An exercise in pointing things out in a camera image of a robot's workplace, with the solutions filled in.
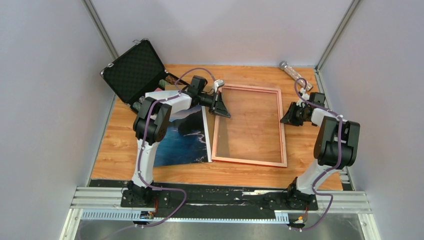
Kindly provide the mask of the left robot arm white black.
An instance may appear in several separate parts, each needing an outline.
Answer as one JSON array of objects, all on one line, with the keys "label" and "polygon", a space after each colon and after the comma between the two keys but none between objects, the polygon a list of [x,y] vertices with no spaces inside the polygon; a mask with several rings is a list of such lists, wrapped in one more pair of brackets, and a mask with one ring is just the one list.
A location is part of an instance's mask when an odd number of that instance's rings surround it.
[{"label": "left robot arm white black", "polygon": [[134,174],[122,193],[122,207],[143,208],[152,203],[153,191],[158,189],[152,185],[156,153],[173,114],[201,105],[213,115],[230,118],[220,91],[225,82],[215,80],[211,93],[204,91],[205,84],[205,78],[195,75],[185,88],[149,92],[146,95],[133,123],[138,153]]}]

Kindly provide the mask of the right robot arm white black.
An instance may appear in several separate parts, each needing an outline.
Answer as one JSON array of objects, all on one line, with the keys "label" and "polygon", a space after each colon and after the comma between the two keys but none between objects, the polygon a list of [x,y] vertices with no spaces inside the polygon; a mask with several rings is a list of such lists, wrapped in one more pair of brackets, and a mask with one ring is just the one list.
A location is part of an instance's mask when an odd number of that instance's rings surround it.
[{"label": "right robot arm white black", "polygon": [[311,205],[317,188],[333,173],[350,167],[357,158],[361,125],[344,119],[342,115],[325,108],[325,95],[319,92],[299,92],[280,120],[282,124],[302,126],[305,122],[319,127],[313,149],[314,160],[308,169],[296,177],[283,195],[290,209]]}]

